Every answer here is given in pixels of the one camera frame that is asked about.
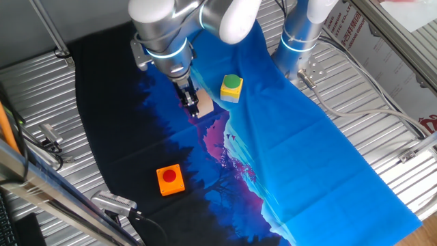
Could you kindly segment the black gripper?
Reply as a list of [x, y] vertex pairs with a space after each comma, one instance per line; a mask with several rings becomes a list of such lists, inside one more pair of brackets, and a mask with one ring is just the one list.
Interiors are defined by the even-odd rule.
[[181, 77], [170, 77], [169, 79], [173, 83], [182, 105], [188, 109], [192, 117], [198, 116], [197, 104], [199, 100], [193, 87], [191, 74], [186, 73]]

